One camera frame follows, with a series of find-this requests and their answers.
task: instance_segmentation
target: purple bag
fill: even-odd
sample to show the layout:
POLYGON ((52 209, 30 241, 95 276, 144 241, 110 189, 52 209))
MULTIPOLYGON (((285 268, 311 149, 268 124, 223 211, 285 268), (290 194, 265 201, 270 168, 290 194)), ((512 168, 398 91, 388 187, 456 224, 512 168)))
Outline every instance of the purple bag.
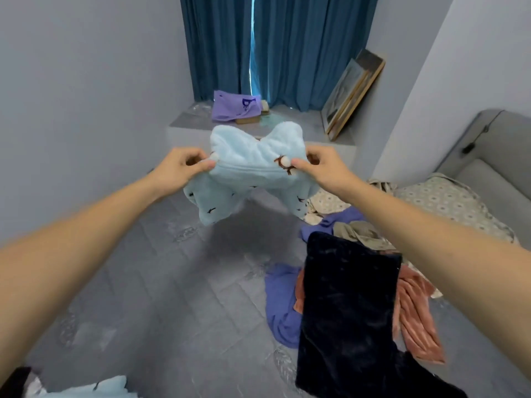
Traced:
POLYGON ((238 95, 223 91, 214 91, 212 120, 230 121, 254 117, 262 114, 260 95, 238 95))

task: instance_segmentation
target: black fabric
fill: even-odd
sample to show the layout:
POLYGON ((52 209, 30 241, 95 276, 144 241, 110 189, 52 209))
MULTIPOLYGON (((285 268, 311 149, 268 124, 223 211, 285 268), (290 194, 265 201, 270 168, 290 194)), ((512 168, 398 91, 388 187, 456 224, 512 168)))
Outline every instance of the black fabric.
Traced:
POLYGON ((0 387, 0 398, 22 398, 31 367, 17 367, 0 387))
POLYGON ((309 236, 297 387, 319 398, 466 396, 392 340, 401 261, 322 232, 309 236))

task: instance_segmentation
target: curtain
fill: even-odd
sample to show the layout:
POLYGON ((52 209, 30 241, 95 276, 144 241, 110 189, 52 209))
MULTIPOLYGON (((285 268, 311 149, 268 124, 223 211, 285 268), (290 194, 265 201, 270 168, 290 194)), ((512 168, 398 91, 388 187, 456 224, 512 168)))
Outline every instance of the curtain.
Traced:
POLYGON ((252 0, 181 0, 181 8, 195 100, 250 94, 252 0))
POLYGON ((253 93, 320 110, 365 47, 377 0, 255 0, 253 93))

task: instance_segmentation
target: purple cloth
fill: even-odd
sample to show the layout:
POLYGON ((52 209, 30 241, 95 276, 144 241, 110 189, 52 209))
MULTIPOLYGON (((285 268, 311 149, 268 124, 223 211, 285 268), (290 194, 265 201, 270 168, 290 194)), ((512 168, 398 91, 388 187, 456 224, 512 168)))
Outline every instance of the purple cloth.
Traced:
POLYGON ((353 206, 348 207, 344 211, 337 212, 325 216, 318 225, 304 225, 301 227, 301 239, 308 242, 309 235, 314 232, 324 232, 332 234, 334 232, 334 223, 343 222, 350 223, 352 221, 364 221, 365 217, 353 206))
POLYGON ((277 263, 265 277, 265 317, 275 339, 288 348, 297 348, 301 336, 302 314, 293 309, 300 270, 277 263))
POLYGON ((214 91, 212 120, 230 121, 262 114, 260 95, 237 95, 223 91, 214 91))

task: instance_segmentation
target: hand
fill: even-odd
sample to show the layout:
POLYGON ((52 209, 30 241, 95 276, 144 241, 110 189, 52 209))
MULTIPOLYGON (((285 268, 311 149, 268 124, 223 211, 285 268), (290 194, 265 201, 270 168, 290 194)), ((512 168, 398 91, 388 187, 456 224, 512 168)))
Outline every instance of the hand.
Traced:
POLYGON ((216 166, 213 160, 203 160, 208 155, 200 148, 173 148, 147 178, 156 187, 159 197, 180 190, 192 177, 216 166))
POLYGON ((291 160, 297 169, 308 173, 326 191, 344 200, 353 183, 360 181, 343 163, 332 146, 307 145, 308 160, 291 160))

